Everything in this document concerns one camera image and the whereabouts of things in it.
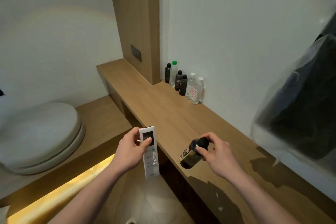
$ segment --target bottle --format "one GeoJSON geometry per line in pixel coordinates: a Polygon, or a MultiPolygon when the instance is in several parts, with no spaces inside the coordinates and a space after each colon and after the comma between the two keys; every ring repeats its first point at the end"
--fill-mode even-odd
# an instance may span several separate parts
{"type": "Polygon", "coordinates": [[[191,77],[188,79],[187,89],[185,91],[185,97],[187,99],[191,99],[191,90],[193,89],[193,86],[197,85],[196,81],[196,74],[191,73],[191,77]]]}
{"type": "Polygon", "coordinates": [[[209,141],[206,137],[194,139],[190,145],[183,151],[180,156],[180,164],[185,169],[192,168],[198,161],[202,159],[202,155],[196,150],[196,146],[208,150],[209,141]]]}
{"type": "Polygon", "coordinates": [[[182,71],[179,70],[177,72],[177,75],[175,76],[175,90],[179,91],[180,90],[180,80],[182,79],[182,71]]]}
{"type": "Polygon", "coordinates": [[[186,94],[187,83],[188,83],[187,78],[188,78],[188,76],[186,74],[184,74],[181,81],[180,81],[180,92],[179,93],[180,93],[181,96],[184,96],[186,94]]]}
{"type": "Polygon", "coordinates": [[[175,76],[177,74],[177,62],[173,61],[173,65],[170,68],[169,84],[172,88],[175,87],[175,76]]]}
{"type": "Polygon", "coordinates": [[[203,77],[197,79],[197,84],[191,90],[191,103],[198,104],[204,88],[203,77]]]}
{"type": "Polygon", "coordinates": [[[166,66],[166,74],[165,74],[165,82],[166,83],[169,83],[170,67],[171,67],[171,64],[168,63],[167,66],[166,66]]]}

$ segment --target wooden ledge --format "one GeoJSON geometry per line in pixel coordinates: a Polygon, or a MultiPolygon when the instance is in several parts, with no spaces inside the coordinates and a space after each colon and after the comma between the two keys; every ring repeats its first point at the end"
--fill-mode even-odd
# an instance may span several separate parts
{"type": "Polygon", "coordinates": [[[110,96],[76,109],[86,133],[69,158],[36,175],[15,175],[0,168],[0,207],[11,206],[8,217],[114,154],[119,140],[132,128],[110,96]]]}
{"type": "Polygon", "coordinates": [[[164,81],[150,85],[124,59],[97,69],[122,102],[120,108],[128,107],[143,126],[155,126],[159,147],[220,222],[257,223],[239,193],[206,162],[189,170],[180,166],[179,157],[191,140],[209,131],[229,142],[243,169],[300,222],[336,222],[335,202],[282,163],[272,167],[272,156],[205,105],[191,104],[164,81]]]}

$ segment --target white remote control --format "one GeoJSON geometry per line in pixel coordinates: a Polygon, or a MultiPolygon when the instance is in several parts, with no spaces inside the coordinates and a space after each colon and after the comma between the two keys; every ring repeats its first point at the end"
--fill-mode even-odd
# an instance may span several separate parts
{"type": "Polygon", "coordinates": [[[156,146],[155,127],[150,126],[147,128],[139,129],[140,140],[143,142],[148,137],[152,138],[152,142],[143,154],[143,165],[145,166],[146,179],[160,174],[158,148],[156,146]]]}

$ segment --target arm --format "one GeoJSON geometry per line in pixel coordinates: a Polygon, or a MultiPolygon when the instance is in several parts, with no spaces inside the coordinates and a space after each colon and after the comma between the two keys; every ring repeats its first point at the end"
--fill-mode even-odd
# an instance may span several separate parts
{"type": "Polygon", "coordinates": [[[299,224],[242,170],[228,142],[222,141],[214,133],[206,133],[202,137],[208,138],[215,145],[215,152],[210,153],[198,146],[196,150],[206,159],[217,175],[228,180],[237,189],[260,224],[299,224]]]}
{"type": "Polygon", "coordinates": [[[137,140],[139,140],[139,128],[133,128],[120,140],[110,165],[79,192],[49,224],[92,223],[118,179],[140,163],[152,141],[151,138],[147,138],[137,146],[135,144],[137,140]]]}

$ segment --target hand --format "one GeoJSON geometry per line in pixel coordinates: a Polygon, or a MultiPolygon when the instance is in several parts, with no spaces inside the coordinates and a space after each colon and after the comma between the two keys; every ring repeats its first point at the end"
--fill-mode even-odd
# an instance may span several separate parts
{"type": "Polygon", "coordinates": [[[131,131],[119,141],[117,151],[110,166],[120,171],[121,175],[140,163],[145,150],[152,142],[152,138],[149,137],[137,146],[135,142],[140,140],[139,129],[140,128],[137,127],[132,128],[131,131]]]}
{"type": "Polygon", "coordinates": [[[212,132],[203,134],[201,137],[208,138],[215,145],[215,152],[208,152],[202,147],[196,147],[196,150],[209,163],[212,171],[229,182],[239,179],[244,171],[233,156],[229,143],[222,141],[212,132]]]}

